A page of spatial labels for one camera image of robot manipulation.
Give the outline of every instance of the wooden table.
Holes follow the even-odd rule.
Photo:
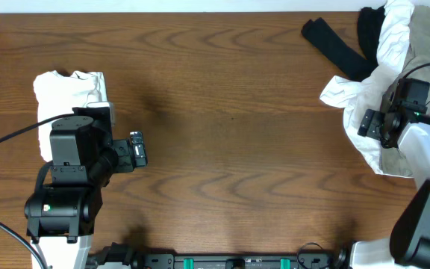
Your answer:
[[[343,111],[319,100],[342,75],[300,34],[319,16],[359,50],[357,13],[0,15],[0,137],[37,121],[37,75],[102,71],[114,137],[143,131],[150,163],[103,190],[92,250],[286,253],[387,237],[414,183],[376,176]],[[0,220],[21,234],[42,164],[36,131],[0,145]],[[0,230],[0,268],[29,267]]]

